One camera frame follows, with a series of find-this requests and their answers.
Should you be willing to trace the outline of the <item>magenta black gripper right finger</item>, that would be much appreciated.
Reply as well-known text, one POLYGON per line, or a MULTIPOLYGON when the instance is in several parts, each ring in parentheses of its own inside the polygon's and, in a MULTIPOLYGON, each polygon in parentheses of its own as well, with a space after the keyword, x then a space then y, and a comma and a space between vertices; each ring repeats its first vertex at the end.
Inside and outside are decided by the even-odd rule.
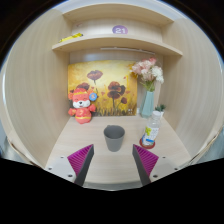
POLYGON ((150 184, 150 174, 159 157, 138 145, 133 145, 132 155, 134 157, 142 185, 145 186, 150 184))

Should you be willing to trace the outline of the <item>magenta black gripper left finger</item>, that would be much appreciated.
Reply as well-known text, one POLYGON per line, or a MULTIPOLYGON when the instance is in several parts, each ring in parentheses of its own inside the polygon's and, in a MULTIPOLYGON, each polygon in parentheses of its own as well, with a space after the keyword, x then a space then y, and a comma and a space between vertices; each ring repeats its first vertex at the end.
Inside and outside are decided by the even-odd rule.
POLYGON ((94 145, 88 145, 67 157, 72 169, 76 174, 74 183, 82 186, 94 155, 94 145))

